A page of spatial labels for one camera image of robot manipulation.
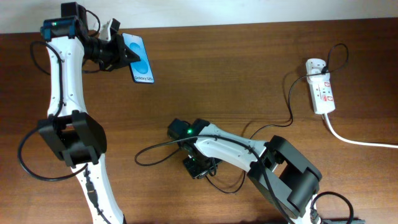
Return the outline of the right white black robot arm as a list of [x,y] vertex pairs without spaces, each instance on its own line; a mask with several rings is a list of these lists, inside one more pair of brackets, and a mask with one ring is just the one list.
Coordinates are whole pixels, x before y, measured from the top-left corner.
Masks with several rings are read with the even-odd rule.
[[286,139],[246,139],[204,119],[192,124],[175,119],[167,134],[188,152],[184,162],[194,179],[216,171],[225,161],[245,171],[287,223],[329,223],[316,208],[317,200],[327,195],[319,191],[321,172]]

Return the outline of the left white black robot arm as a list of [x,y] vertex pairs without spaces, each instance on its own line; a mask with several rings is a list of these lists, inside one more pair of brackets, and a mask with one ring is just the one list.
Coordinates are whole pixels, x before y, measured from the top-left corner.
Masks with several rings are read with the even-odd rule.
[[93,223],[125,223],[105,165],[107,140],[103,127],[87,112],[83,96],[83,62],[111,72],[141,57],[125,44],[119,22],[90,34],[87,10],[77,2],[61,5],[61,16],[47,19],[40,29],[50,58],[51,100],[39,134],[57,159],[71,168],[83,189]]

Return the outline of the blue screen Galaxy smartphone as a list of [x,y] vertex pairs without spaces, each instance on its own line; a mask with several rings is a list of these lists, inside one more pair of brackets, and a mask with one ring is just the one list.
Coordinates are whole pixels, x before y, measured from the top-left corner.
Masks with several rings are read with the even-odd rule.
[[122,33],[124,43],[139,56],[140,61],[130,63],[132,80],[135,83],[154,84],[155,79],[150,67],[147,51],[142,37]]

